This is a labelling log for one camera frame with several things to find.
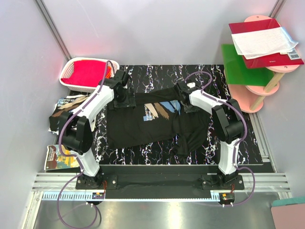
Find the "pink folded t shirt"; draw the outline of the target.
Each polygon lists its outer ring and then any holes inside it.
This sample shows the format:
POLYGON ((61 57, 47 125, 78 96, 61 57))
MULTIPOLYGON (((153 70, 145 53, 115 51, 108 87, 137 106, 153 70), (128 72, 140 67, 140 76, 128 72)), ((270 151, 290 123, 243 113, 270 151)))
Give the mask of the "pink folded t shirt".
POLYGON ((73 63, 70 77, 62 78, 68 85, 96 88, 103 79, 106 62, 98 60, 80 60, 73 63))

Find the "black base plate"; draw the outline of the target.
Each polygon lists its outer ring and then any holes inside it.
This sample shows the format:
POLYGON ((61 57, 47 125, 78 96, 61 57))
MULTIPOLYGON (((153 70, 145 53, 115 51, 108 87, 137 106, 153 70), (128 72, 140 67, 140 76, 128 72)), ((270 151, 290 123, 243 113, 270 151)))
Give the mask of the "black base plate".
POLYGON ((101 166, 93 177, 82 175, 77 189, 106 189, 107 199, 202 199, 210 191, 244 190, 241 175, 221 175, 216 165, 101 166))

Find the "pink round tiered shelf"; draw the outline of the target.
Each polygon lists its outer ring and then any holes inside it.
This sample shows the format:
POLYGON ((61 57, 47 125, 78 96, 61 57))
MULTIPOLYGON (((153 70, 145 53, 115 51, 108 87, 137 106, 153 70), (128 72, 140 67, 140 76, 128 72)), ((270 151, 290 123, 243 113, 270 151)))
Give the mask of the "pink round tiered shelf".
POLYGON ((279 89, 279 81, 304 61, 296 49, 255 59, 237 54, 233 45, 223 45, 224 73, 232 98, 246 113, 259 111, 264 98, 279 89))

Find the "teal board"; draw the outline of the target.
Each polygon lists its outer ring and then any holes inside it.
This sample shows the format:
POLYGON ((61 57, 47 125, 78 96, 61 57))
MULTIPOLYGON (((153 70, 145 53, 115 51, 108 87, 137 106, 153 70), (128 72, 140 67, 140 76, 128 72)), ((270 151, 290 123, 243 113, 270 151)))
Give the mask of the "teal board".
POLYGON ((272 203, 272 207, 280 207, 280 206, 288 206, 288 205, 295 205, 295 204, 304 204, 305 200, 304 199, 279 199, 275 200, 272 203))

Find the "red plastic sheet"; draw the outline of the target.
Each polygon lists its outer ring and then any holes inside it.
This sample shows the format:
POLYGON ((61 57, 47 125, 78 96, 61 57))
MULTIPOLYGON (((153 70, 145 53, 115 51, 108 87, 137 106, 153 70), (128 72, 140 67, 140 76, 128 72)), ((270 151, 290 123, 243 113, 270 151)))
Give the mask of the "red plastic sheet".
MULTIPOLYGON (((232 34, 237 34, 274 29, 280 27, 280 24, 276 19, 271 19, 269 17, 260 15, 248 17, 244 22, 229 23, 229 27, 232 34)), ((249 60, 243 57, 243 60, 246 67, 250 69, 284 65, 290 67, 294 65, 299 66, 304 64, 303 60, 299 57, 296 51, 292 51, 288 54, 275 53, 249 60)))

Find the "pink board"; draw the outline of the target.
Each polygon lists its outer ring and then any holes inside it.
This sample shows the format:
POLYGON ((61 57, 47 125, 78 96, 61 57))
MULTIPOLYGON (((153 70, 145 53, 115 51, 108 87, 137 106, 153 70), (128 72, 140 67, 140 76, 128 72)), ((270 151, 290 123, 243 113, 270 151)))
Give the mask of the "pink board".
POLYGON ((305 205, 286 205, 271 207, 276 229, 304 229, 305 205))

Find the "white mesh bag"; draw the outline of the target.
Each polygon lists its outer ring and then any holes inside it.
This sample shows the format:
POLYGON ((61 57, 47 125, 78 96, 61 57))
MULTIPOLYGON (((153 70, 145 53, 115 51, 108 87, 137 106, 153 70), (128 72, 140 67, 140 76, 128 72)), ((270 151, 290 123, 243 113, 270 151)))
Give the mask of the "white mesh bag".
POLYGON ((248 60, 275 53, 287 53, 298 44, 283 27, 237 33, 232 35, 232 39, 237 54, 248 60))

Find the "folded black printed t shirt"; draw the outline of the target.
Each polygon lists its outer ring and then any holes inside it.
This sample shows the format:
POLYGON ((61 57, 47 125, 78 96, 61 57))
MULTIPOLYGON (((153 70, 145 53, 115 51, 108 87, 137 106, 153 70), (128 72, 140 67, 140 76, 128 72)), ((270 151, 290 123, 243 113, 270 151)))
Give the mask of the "folded black printed t shirt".
POLYGON ((70 112, 73 109, 79 107, 85 100, 89 98, 89 95, 71 95, 64 98, 60 98, 55 105, 52 115, 49 117, 49 132, 58 135, 59 134, 59 117, 62 112, 70 112))

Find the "illustrated book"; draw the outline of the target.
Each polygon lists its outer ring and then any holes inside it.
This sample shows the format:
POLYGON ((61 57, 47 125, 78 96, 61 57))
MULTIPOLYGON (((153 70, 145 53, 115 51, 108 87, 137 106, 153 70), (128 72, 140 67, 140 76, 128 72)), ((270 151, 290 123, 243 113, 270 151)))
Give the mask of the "illustrated book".
POLYGON ((79 168, 75 157, 63 156, 58 145, 48 145, 44 164, 45 171, 79 168))

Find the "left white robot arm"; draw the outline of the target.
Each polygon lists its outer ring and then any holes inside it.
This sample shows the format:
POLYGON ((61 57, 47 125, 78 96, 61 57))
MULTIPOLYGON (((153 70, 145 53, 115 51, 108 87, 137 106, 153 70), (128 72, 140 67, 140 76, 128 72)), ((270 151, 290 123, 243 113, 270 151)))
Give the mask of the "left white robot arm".
POLYGON ((100 166, 92 152, 91 122, 97 114, 111 104, 113 108, 135 107, 134 90, 127 87, 130 79, 128 73, 117 70, 114 77, 104 78, 95 91, 81 105, 70 112, 62 112, 59 117, 59 147, 70 150, 64 156, 75 157, 80 165, 81 173, 88 177, 95 177, 100 166))

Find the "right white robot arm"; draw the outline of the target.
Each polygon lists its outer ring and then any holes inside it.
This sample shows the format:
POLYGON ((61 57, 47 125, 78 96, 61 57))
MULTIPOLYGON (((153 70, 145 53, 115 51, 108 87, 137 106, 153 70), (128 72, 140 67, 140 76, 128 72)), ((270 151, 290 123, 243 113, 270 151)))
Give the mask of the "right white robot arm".
POLYGON ((212 115, 214 130, 220 140, 221 155, 218 164, 223 179, 237 176, 237 151, 247 135, 247 125, 239 103, 212 96, 194 83, 177 83, 174 89, 186 113, 204 110, 212 115))

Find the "green plastic sheet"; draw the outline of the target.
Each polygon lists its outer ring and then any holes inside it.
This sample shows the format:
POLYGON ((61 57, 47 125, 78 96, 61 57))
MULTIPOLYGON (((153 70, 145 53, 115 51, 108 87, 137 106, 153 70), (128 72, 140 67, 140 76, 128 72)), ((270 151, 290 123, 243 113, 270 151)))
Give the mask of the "green plastic sheet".
POLYGON ((233 44, 221 45, 227 84, 267 86, 274 76, 267 68, 248 69, 233 44))

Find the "black printed t shirt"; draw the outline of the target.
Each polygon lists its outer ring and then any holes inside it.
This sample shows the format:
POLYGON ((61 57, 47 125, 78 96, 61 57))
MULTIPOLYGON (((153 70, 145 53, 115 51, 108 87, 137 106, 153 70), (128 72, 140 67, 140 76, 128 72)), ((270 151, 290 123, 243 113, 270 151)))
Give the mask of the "black printed t shirt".
POLYGON ((187 155, 207 139, 210 114, 186 113, 174 88, 136 93, 135 107, 107 106, 106 133, 111 149, 139 146, 178 136, 176 155, 187 155))
POLYGON ((59 134, 59 117, 62 112, 70 112, 73 109, 79 107, 85 100, 89 98, 89 95, 71 95, 64 98, 60 98, 55 105, 52 115, 49 117, 49 132, 58 135, 59 134))

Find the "aluminium rail frame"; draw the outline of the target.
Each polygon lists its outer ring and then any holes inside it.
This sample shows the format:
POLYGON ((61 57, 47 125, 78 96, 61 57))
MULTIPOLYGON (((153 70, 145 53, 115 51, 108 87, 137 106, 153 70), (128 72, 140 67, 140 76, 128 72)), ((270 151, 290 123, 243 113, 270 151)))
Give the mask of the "aluminium rail frame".
POLYGON ((281 173, 241 174, 244 190, 210 191, 202 199, 107 199, 106 189, 77 189, 74 173, 38 173, 26 229, 274 228, 271 207, 292 196, 281 173))

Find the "orange folded t shirt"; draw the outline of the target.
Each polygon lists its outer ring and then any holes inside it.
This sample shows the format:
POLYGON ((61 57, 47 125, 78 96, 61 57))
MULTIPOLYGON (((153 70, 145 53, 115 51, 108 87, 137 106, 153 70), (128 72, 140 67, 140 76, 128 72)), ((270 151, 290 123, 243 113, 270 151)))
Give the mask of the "orange folded t shirt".
POLYGON ((111 76, 112 76, 112 67, 108 66, 105 78, 109 79, 111 78, 111 76))

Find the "white plastic laundry basket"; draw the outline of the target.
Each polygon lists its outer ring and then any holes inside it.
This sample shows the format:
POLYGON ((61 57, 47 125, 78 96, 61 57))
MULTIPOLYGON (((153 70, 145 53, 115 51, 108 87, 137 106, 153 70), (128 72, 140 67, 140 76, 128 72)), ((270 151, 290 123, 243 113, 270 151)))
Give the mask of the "white plastic laundry basket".
POLYGON ((61 74, 59 76, 59 81, 62 85, 68 87, 70 90, 72 91, 77 91, 77 92, 84 92, 84 93, 92 93, 96 88, 93 88, 93 87, 81 87, 81 86, 76 86, 76 85, 68 85, 68 84, 65 84, 62 82, 62 78, 68 78, 70 77, 71 73, 70 73, 70 70, 72 70, 73 68, 73 63, 75 61, 80 61, 80 60, 98 60, 98 61, 101 61, 101 62, 107 62, 106 59, 99 59, 99 58, 88 58, 88 57, 76 57, 76 58, 73 58, 71 60, 69 60, 63 70, 61 71, 61 74))

